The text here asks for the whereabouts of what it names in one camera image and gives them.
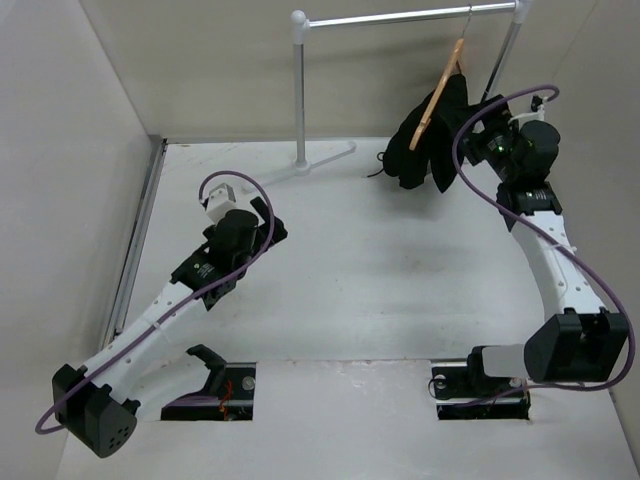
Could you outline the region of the black trousers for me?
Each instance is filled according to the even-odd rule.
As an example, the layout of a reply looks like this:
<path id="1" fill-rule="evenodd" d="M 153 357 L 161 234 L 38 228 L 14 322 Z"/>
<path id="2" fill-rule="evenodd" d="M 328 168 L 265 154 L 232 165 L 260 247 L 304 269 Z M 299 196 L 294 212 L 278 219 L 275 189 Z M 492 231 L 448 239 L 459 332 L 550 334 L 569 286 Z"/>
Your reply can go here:
<path id="1" fill-rule="evenodd" d="M 457 176 L 452 145 L 460 128 L 478 111 L 502 98 L 496 95 L 483 102 L 469 102 L 467 80 L 462 74 L 451 76 L 436 102 L 430 123 L 415 149 L 410 148 L 418 124 L 432 100 L 428 94 L 400 124 L 386 150 L 378 155 L 382 171 L 399 180 L 406 190 L 419 187 L 432 174 L 440 192 L 445 192 Z"/>

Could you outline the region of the wooden clothes hanger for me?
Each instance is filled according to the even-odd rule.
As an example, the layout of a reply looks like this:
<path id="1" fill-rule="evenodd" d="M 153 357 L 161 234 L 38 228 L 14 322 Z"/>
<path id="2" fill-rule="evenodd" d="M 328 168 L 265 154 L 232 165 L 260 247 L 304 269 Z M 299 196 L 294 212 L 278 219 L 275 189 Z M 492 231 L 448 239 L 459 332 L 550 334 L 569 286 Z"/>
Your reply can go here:
<path id="1" fill-rule="evenodd" d="M 436 106 L 442 96 L 442 94 L 444 93 L 444 90 L 446 88 L 446 85 L 450 79 L 450 77 L 452 76 L 452 74 L 454 73 L 454 70 L 457 69 L 459 73 L 462 72 L 462 67 L 461 67 L 461 63 L 460 63 L 460 58 L 462 55 L 462 51 L 463 51 L 463 47 L 464 47 L 464 37 L 465 37 L 465 33 L 466 30 L 468 28 L 469 23 L 471 22 L 471 18 L 473 16 L 473 7 L 472 5 L 469 5 L 468 8 L 468 15 L 467 15 L 467 22 L 465 24 L 465 26 L 463 27 L 462 33 L 459 37 L 459 39 L 456 41 L 454 48 L 451 52 L 451 55 L 449 56 L 449 59 L 447 61 L 447 64 L 442 72 L 442 75 L 440 76 L 439 82 L 436 86 L 436 88 L 434 89 L 434 91 L 432 92 L 431 95 L 431 99 L 429 101 L 429 103 L 427 104 L 423 115 L 421 116 L 418 125 L 412 135 L 411 141 L 409 143 L 409 150 L 410 151 L 415 151 L 421 137 L 423 136 L 423 134 L 425 133 L 426 129 L 428 128 L 430 122 L 431 122 L 431 118 L 434 114 L 434 111 L 436 109 Z"/>

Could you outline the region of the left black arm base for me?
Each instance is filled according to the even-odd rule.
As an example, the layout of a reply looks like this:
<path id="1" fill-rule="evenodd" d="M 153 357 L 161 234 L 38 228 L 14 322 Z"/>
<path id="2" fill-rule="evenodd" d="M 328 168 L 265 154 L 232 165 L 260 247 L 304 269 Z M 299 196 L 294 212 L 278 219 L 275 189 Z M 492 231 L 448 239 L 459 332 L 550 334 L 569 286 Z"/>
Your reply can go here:
<path id="1" fill-rule="evenodd" d="M 161 421 L 251 421 L 254 412 L 257 364 L 227 362 L 199 344 L 186 351 L 197 359 L 207 377 L 199 390 L 177 397 L 161 410 Z"/>

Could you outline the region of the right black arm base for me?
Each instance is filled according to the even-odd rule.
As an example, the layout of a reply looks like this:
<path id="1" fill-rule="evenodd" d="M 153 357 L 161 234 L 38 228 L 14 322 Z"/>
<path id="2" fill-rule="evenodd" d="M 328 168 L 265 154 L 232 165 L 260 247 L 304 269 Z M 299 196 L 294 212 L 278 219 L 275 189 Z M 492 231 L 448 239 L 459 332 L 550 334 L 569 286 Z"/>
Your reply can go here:
<path id="1" fill-rule="evenodd" d="M 500 398 L 496 395 L 517 388 L 518 379 L 480 377 L 473 379 L 464 363 L 431 367 L 429 393 L 436 401 L 439 420 L 528 420 L 531 399 L 519 390 Z"/>

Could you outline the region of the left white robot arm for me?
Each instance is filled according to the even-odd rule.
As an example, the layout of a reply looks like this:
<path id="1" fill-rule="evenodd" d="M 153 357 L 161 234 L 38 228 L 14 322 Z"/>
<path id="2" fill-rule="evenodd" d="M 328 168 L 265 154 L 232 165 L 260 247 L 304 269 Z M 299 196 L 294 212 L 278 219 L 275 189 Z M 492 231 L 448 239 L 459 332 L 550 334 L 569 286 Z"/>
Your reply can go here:
<path id="1" fill-rule="evenodd" d="M 135 387 L 152 363 L 191 335 L 187 311 L 210 311 L 288 232 L 271 202 L 255 197 L 247 207 L 225 212 L 203 234 L 205 243 L 123 334 L 81 367 L 65 364 L 53 375 L 55 419 L 99 458 L 130 439 L 145 404 Z"/>

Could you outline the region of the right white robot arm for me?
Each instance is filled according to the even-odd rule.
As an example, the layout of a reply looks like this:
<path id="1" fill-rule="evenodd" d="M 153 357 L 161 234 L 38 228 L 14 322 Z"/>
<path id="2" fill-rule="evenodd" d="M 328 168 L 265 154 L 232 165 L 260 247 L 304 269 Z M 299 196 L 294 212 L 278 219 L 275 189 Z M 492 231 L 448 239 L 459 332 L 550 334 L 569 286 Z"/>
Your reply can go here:
<path id="1" fill-rule="evenodd" d="M 528 261 L 545 320 L 524 344 L 523 364 L 537 388 L 592 392 L 620 383 L 635 357 L 633 327 L 612 289 L 571 245 L 562 206 L 547 177 L 560 134 L 543 120 L 514 122 L 498 96 L 461 125 L 451 147 L 462 161 L 489 164 L 500 183 L 495 197 L 473 192 L 495 207 Z"/>

